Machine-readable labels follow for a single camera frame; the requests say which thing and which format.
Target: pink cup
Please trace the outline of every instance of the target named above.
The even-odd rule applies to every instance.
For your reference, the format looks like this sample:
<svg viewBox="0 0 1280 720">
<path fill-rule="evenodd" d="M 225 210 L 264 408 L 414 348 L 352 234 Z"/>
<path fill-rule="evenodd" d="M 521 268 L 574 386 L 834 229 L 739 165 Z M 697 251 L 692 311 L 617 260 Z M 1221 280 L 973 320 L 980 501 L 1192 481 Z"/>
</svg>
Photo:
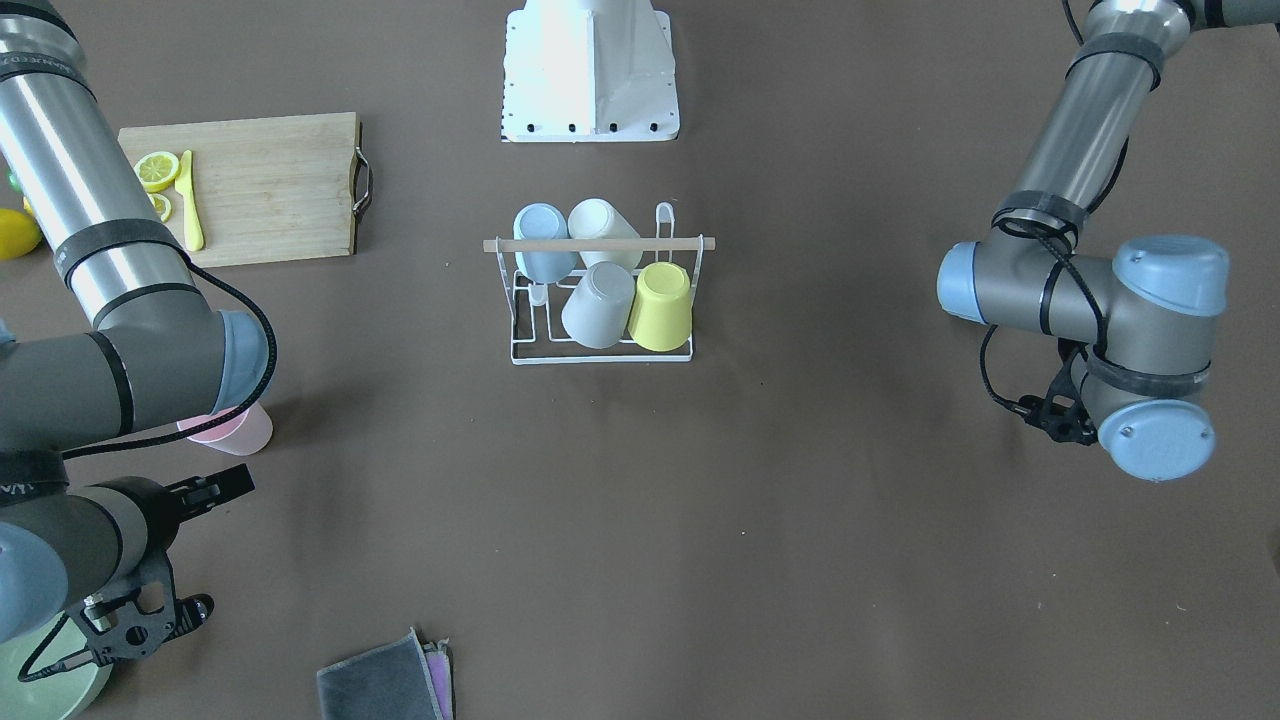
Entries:
<svg viewBox="0 0 1280 720">
<path fill-rule="evenodd" d="M 189 418 L 187 420 L 178 420 L 178 429 L 186 430 L 187 428 L 193 428 L 202 423 L 207 423 L 214 418 L 220 418 L 233 409 L 223 410 L 216 415 L 201 415 L 198 418 Z M 253 455 L 259 450 L 266 447 L 266 443 L 271 439 L 271 418 L 266 414 L 266 410 L 261 405 L 255 402 L 248 406 L 248 410 L 238 415 L 237 418 L 218 425 L 216 428 L 205 430 L 202 433 L 196 433 L 187 439 L 198 442 L 212 447 L 214 450 L 221 450 L 230 455 Z"/>
</svg>

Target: robotic arm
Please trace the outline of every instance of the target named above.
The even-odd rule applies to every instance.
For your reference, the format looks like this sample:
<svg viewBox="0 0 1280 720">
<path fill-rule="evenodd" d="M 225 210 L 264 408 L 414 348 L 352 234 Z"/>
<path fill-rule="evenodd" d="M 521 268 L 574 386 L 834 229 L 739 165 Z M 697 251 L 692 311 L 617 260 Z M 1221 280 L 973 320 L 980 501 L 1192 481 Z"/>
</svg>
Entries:
<svg viewBox="0 0 1280 720">
<path fill-rule="evenodd" d="M 243 411 L 274 365 L 256 307 L 256 319 L 214 313 L 196 290 L 192 272 L 207 275 L 157 220 L 83 63 L 47 1 L 0 4 L 0 150 L 92 327 L 19 343 L 0 323 L 0 642 L 60 611 L 90 638 L 81 657 L 36 676 L 145 657 L 197 628 L 212 602 L 177 597 L 164 551 L 182 521 L 253 488 L 238 466 L 169 487 L 119 478 L 68 493 L 63 461 L 136 430 Z M 136 602 L 150 583 L 165 594 L 155 612 Z M 108 615 L 108 630 L 91 624 Z"/>
<path fill-rule="evenodd" d="M 1280 23 L 1280 0 L 1094 3 L 1062 96 L 987 240 L 956 245 L 938 273 L 952 315 L 1060 338 L 1064 366 L 1046 396 L 1014 402 L 988 383 L 997 402 L 1057 442 L 1101 442 L 1147 480 L 1190 474 L 1213 452 L 1198 398 L 1226 309 L 1228 254 L 1187 236 L 1132 240 L 1110 260 L 1074 251 L 1165 60 L 1192 31 L 1262 23 Z"/>
</svg>

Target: folded cloth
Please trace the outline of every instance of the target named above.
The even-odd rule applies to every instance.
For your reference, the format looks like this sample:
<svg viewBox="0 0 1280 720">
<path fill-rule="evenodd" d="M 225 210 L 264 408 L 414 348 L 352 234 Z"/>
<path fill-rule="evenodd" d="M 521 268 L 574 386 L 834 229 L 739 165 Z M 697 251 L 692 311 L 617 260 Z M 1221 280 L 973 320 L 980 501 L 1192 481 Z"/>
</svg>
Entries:
<svg viewBox="0 0 1280 720">
<path fill-rule="evenodd" d="M 343 660 L 316 673 L 320 714 L 325 720 L 452 720 L 452 671 L 448 644 L 430 643 L 443 656 L 433 678 L 429 656 L 411 628 L 403 639 Z M 443 687 L 444 692 L 436 688 Z"/>
</svg>

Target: white cup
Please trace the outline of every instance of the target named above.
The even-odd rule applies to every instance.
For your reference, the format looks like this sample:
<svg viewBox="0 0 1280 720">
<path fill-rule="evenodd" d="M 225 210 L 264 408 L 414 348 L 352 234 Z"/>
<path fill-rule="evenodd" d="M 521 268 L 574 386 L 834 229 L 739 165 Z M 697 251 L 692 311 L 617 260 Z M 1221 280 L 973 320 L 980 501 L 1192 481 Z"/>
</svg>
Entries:
<svg viewBox="0 0 1280 720">
<path fill-rule="evenodd" d="M 591 265 L 561 311 L 564 332 L 596 350 L 617 345 L 627 329 L 635 292 L 635 278 L 626 268 L 609 261 Z"/>
<path fill-rule="evenodd" d="M 534 202 L 520 210 L 512 231 L 516 240 L 568 238 L 564 215 L 545 202 Z M 535 283 L 558 283 L 577 266 L 577 252 L 516 252 L 516 266 Z"/>
<path fill-rule="evenodd" d="M 599 197 L 584 200 L 568 214 L 568 236 L 573 240 L 640 237 L 631 223 L 608 201 Z M 640 250 L 584 250 L 579 252 L 590 268 L 596 263 L 613 263 L 634 270 L 644 255 Z"/>
<path fill-rule="evenodd" d="M 193 428 L 207 423 L 214 418 L 225 415 L 232 410 L 233 409 L 227 409 L 216 415 L 200 415 L 198 418 L 178 420 L 178 429 L 186 430 L 187 428 Z M 271 418 L 266 414 L 266 410 L 264 410 L 261 405 L 255 402 L 248 406 L 248 410 L 236 418 L 218 425 L 216 428 L 196 433 L 187 439 L 212 447 L 214 450 L 221 450 L 223 452 L 230 455 L 244 456 L 253 455 L 259 450 L 266 447 L 266 443 L 271 439 L 273 430 L 274 427 L 271 425 Z"/>
</svg>

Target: yellow cup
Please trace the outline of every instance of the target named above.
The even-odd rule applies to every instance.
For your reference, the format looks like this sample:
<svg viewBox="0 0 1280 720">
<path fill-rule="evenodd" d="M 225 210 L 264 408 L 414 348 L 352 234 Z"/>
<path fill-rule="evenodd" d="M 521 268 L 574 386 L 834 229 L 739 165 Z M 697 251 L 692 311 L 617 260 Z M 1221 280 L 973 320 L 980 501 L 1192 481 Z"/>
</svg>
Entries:
<svg viewBox="0 0 1280 720">
<path fill-rule="evenodd" d="M 684 268 L 654 263 L 640 270 L 627 332 L 636 345 L 654 352 L 685 345 L 694 332 L 694 296 Z"/>
</svg>

